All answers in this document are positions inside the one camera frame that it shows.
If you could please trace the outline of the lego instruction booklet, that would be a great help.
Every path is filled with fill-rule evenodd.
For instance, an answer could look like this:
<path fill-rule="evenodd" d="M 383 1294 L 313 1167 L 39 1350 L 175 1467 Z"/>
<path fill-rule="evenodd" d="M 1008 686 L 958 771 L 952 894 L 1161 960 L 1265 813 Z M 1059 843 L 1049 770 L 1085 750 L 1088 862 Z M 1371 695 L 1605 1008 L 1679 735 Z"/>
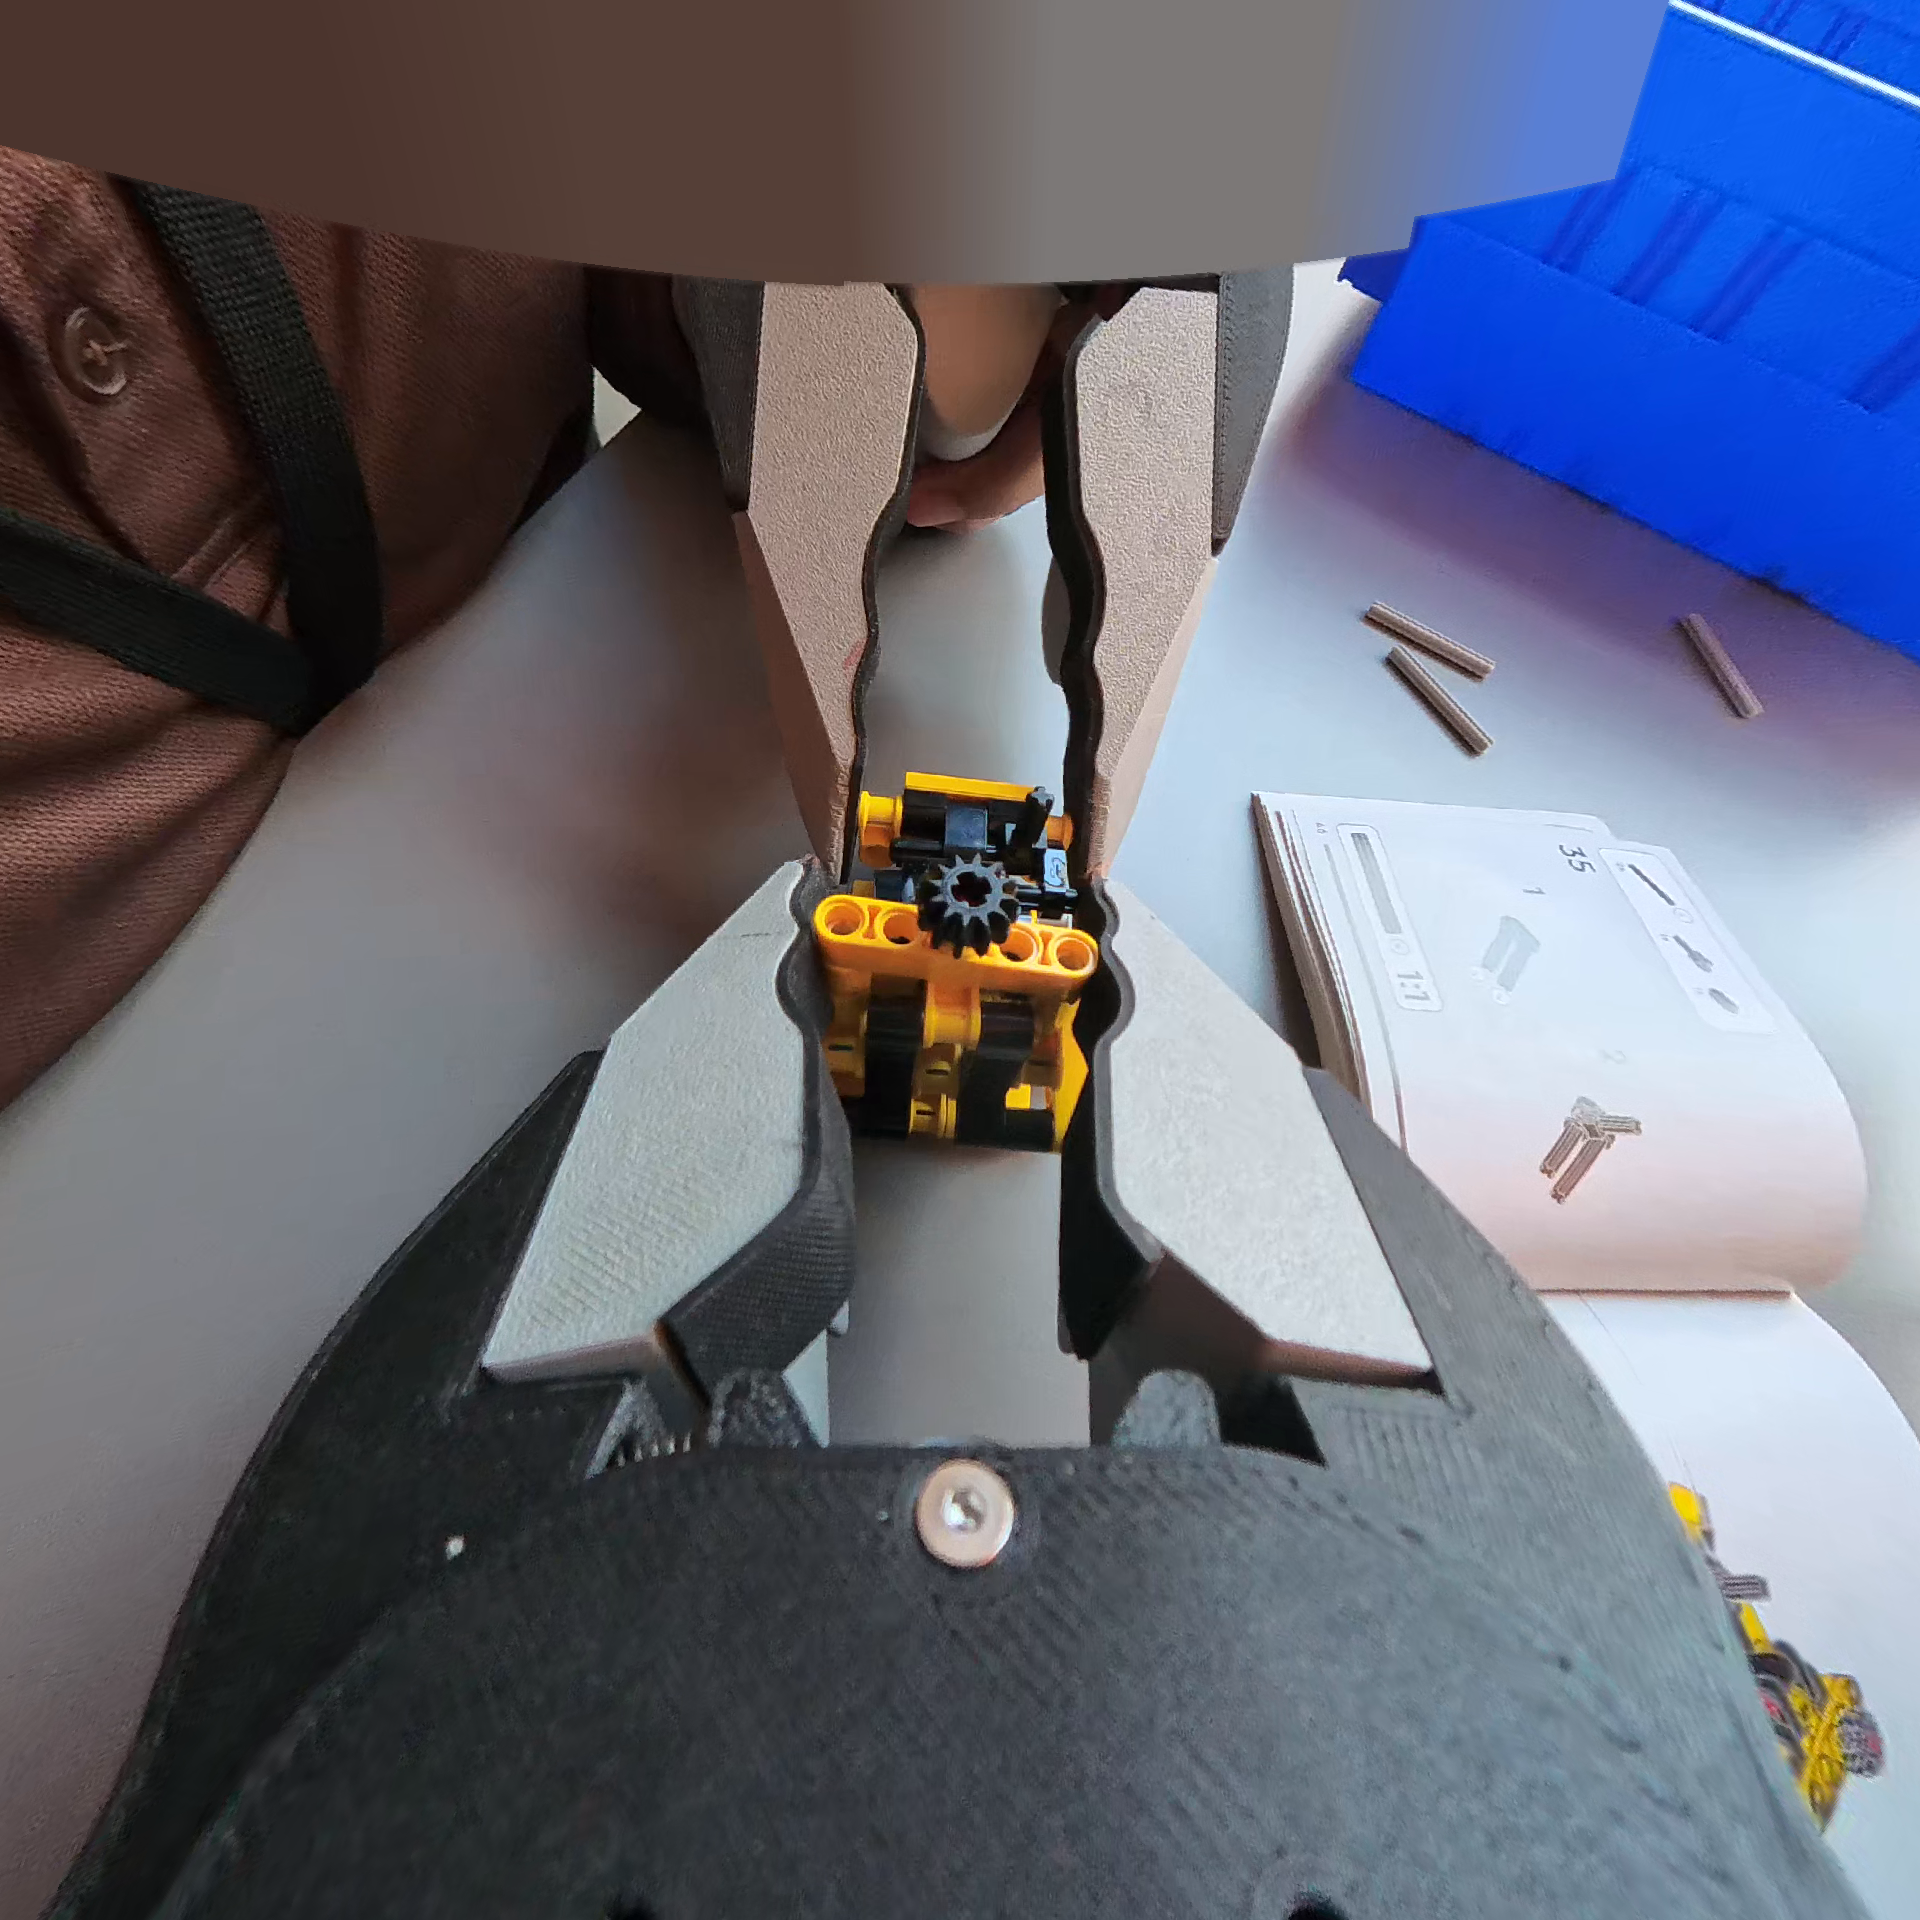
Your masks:
<path fill-rule="evenodd" d="M 1542 1291 L 1752 1654 L 1873 1914 L 1917 1914 L 1917 1448 L 1804 1294 L 1854 1118 L 1665 848 L 1575 811 L 1256 792 L 1328 1067 Z"/>

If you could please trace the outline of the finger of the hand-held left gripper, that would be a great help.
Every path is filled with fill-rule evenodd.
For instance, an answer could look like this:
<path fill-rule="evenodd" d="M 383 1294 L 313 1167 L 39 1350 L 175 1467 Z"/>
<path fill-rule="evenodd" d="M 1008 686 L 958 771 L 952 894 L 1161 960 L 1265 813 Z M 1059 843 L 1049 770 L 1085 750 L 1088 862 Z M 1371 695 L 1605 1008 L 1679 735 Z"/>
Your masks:
<path fill-rule="evenodd" d="M 736 539 L 783 766 L 837 878 L 856 833 L 876 547 L 902 502 L 919 391 L 921 334 L 889 286 L 765 282 Z"/>
<path fill-rule="evenodd" d="M 1041 399 L 1041 637 L 1073 878 L 1112 863 L 1183 669 L 1213 570 L 1213 442 L 1213 290 L 1144 286 L 1069 335 Z"/>

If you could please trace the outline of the blue plastic storage bin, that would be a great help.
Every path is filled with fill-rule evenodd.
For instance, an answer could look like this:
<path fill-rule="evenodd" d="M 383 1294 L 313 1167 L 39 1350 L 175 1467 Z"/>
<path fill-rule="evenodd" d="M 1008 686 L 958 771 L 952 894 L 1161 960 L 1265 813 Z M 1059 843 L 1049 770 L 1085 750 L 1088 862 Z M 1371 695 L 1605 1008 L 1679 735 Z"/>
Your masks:
<path fill-rule="evenodd" d="M 1341 279 L 1353 379 L 1917 651 L 1917 5 L 1668 5 L 1609 181 Z"/>

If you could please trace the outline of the yellow black lego model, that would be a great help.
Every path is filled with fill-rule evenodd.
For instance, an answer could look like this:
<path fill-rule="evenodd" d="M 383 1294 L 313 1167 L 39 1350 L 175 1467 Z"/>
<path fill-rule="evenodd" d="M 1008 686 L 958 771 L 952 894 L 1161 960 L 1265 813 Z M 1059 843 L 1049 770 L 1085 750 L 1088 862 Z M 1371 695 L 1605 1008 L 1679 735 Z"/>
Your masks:
<path fill-rule="evenodd" d="M 1100 963 L 1069 843 L 1039 786 L 907 775 L 859 797 L 852 880 L 812 912 L 824 1057 L 856 1134 L 1062 1146 Z"/>

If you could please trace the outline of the person's left hand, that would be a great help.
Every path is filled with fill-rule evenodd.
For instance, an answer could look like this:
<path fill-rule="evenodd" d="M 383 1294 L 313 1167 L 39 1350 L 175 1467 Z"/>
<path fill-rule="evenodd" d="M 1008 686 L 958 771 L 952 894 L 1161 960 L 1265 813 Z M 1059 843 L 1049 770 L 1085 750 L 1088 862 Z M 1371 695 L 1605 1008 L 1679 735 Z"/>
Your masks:
<path fill-rule="evenodd" d="M 996 440 L 961 461 L 925 461 L 904 501 L 904 523 L 965 533 L 1019 511 L 1045 490 L 1039 442 Z"/>

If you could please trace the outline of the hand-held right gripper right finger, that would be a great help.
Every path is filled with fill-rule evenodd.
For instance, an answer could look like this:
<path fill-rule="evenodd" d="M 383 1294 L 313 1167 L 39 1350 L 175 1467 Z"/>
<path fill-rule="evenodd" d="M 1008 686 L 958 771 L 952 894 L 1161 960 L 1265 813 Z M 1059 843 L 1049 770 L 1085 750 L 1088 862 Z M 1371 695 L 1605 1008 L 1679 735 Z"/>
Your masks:
<path fill-rule="evenodd" d="M 1094 881 L 1060 1309 L 1093 1386 L 1183 1368 L 1420 1384 L 1431 1357 L 1291 1047 L 1139 898 Z"/>

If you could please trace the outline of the person's brown shirt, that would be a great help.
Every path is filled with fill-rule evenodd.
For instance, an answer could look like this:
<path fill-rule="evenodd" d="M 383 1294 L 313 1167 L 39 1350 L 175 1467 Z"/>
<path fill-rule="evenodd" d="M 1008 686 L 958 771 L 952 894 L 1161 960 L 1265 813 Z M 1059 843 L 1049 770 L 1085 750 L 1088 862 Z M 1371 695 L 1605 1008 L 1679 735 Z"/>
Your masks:
<path fill-rule="evenodd" d="M 4 509 L 293 635 L 281 517 L 133 183 L 4 151 Z M 261 215 L 351 439 L 382 651 L 429 631 L 584 461 L 591 375 L 700 421 L 654 273 Z M 3 1086 L 102 1022 L 225 875 L 295 741 L 28 619 L 3 626 Z"/>

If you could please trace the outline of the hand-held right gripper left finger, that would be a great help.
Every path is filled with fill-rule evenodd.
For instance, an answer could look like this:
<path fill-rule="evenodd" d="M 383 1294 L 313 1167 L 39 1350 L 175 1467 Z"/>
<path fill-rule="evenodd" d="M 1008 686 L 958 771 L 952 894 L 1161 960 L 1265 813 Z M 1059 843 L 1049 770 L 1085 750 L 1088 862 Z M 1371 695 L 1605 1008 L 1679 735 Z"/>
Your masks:
<path fill-rule="evenodd" d="M 855 1261 L 848 1119 L 812 914 L 781 863 L 612 1035 L 494 1323 L 496 1378 L 801 1363 Z"/>

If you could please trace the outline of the grey lego axle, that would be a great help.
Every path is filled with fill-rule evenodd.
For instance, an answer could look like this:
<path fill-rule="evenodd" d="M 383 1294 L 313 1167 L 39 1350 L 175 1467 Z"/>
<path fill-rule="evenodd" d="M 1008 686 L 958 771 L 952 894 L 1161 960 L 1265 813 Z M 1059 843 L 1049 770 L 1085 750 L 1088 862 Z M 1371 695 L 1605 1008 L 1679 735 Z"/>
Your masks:
<path fill-rule="evenodd" d="M 1727 651 L 1724 637 L 1704 615 L 1688 611 L 1675 619 L 1688 651 L 1713 683 L 1727 712 L 1742 722 L 1763 717 L 1765 703 Z"/>
<path fill-rule="evenodd" d="M 1397 608 L 1374 600 L 1365 610 L 1365 619 L 1376 626 L 1381 633 L 1392 635 L 1393 639 L 1404 642 L 1411 649 L 1416 649 L 1431 661 L 1437 661 L 1454 672 L 1468 675 L 1470 681 L 1486 681 L 1496 669 L 1496 661 L 1488 658 L 1486 654 L 1471 649 L 1470 645 L 1454 639 L 1437 627 L 1423 623 L 1422 619 L 1405 615 Z"/>
<path fill-rule="evenodd" d="M 1441 686 L 1440 679 L 1404 645 L 1393 645 L 1384 658 L 1384 666 L 1407 690 L 1407 695 L 1429 711 L 1441 730 L 1470 757 L 1483 757 L 1493 750 L 1491 730 L 1461 703 L 1461 699 Z"/>

